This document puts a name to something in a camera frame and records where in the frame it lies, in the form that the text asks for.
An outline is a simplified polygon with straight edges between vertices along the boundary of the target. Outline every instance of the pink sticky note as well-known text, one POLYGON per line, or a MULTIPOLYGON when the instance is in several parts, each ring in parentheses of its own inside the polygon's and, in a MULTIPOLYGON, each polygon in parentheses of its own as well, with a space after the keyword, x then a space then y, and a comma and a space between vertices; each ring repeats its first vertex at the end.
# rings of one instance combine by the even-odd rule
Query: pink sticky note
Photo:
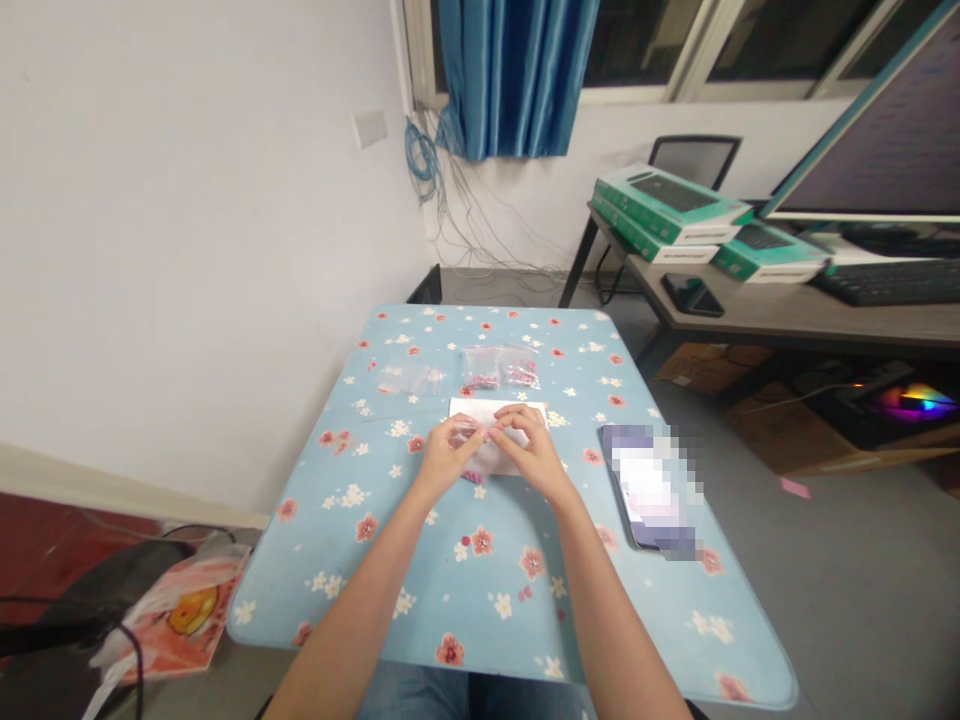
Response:
POLYGON ((780 478, 780 487, 789 493, 802 497, 804 500, 810 499, 810 488, 806 485, 795 483, 793 480, 787 480, 786 478, 780 478))

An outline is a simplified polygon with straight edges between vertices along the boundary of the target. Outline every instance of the phone screen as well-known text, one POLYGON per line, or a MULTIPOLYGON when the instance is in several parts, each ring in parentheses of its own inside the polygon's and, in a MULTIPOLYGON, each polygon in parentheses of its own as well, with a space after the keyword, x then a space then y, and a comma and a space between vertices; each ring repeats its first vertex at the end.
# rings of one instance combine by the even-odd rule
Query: phone screen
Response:
POLYGON ((675 296, 681 306, 690 310, 711 313, 723 312, 723 306, 717 302, 713 293, 707 288, 707 284, 696 275, 670 274, 667 279, 673 286, 675 296))
POLYGON ((600 433, 628 534, 639 547, 668 558, 689 556, 695 534, 687 522, 685 483, 676 477, 675 439, 646 425, 604 425, 600 433))

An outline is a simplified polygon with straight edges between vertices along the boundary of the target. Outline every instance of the stacked boxes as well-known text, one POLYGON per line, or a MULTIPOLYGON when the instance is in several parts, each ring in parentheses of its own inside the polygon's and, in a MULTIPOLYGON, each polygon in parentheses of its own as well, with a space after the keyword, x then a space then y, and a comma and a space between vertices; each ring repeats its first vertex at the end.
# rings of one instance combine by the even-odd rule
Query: stacked boxes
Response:
POLYGON ((711 260, 741 282, 803 283, 827 254, 753 219, 753 208, 649 165, 597 180, 591 204, 651 263, 711 260))

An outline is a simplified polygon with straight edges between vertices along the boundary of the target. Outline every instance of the window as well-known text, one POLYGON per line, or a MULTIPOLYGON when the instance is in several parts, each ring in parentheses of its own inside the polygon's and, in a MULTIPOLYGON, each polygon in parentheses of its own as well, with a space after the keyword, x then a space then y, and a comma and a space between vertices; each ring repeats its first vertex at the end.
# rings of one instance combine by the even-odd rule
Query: window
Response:
POLYGON ((817 80, 878 0, 748 0, 707 82, 817 80))
POLYGON ((700 0, 601 0, 583 86, 666 85, 699 7, 700 0))
MULTIPOLYGON (((414 95, 435 110, 444 1, 403 0, 414 95)), ((600 0, 580 101, 855 97, 940 1, 600 0)))
POLYGON ((872 80, 893 59, 942 0, 910 0, 890 16, 844 73, 844 80, 872 80))

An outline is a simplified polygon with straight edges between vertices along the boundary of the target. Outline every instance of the gray floor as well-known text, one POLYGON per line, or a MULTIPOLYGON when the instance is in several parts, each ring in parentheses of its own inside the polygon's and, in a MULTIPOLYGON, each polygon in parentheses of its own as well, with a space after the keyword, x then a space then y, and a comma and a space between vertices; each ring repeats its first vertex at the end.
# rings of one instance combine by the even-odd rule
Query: gray floor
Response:
MULTIPOLYGON (((443 285, 450 305, 551 307, 561 290, 505 271, 445 271, 443 285)), ((581 284, 573 306, 597 305, 581 284)), ((637 297, 618 297, 607 311, 631 350, 656 324, 637 297)), ((786 713, 709 704, 704 712, 713 720, 956 717, 960 502, 915 466, 807 479, 812 499, 802 500, 780 489, 710 398, 660 381, 651 391, 668 422, 701 428, 705 493, 801 687, 786 713)), ((152 688, 147 718, 252 720, 291 660, 226 641, 207 675, 152 688)))

